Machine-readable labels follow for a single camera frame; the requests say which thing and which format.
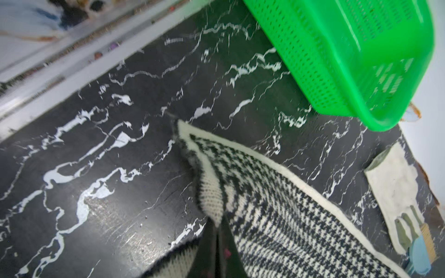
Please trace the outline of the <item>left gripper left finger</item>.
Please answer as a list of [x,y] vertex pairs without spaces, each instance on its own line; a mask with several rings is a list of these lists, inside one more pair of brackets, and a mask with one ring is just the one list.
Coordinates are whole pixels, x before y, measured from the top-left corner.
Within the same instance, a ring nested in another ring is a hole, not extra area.
[[219,277],[219,232],[211,219],[207,219],[205,229],[199,241],[197,254],[187,277]]

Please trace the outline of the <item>green plastic basket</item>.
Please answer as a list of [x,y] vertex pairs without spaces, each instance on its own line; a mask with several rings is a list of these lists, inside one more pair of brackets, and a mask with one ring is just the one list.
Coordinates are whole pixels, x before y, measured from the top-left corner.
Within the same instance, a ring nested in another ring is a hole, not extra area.
[[385,132],[402,119],[434,49],[426,1],[246,1],[316,112]]

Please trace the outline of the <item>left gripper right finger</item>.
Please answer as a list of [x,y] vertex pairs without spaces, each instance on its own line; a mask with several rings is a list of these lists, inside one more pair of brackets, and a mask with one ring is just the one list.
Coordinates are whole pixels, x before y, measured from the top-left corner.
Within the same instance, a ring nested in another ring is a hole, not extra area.
[[247,278],[227,217],[220,224],[220,277]]

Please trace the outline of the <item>black white patterned knit scarf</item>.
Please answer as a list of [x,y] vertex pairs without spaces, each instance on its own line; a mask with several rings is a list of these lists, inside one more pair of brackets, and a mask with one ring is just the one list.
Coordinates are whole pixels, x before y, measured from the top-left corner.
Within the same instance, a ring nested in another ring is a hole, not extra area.
[[[288,168],[183,120],[175,140],[195,173],[197,205],[219,232],[227,217],[248,278],[405,278],[335,204]],[[187,278],[200,238],[173,248],[146,278]]]

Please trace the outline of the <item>white work glove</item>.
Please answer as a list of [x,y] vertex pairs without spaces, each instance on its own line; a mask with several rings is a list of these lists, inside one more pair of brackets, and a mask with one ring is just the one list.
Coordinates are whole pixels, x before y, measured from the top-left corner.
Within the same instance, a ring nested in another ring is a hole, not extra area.
[[395,251],[406,253],[422,235],[421,226],[425,222],[417,201],[417,169],[408,163],[403,147],[397,142],[374,158],[365,169],[365,176]]

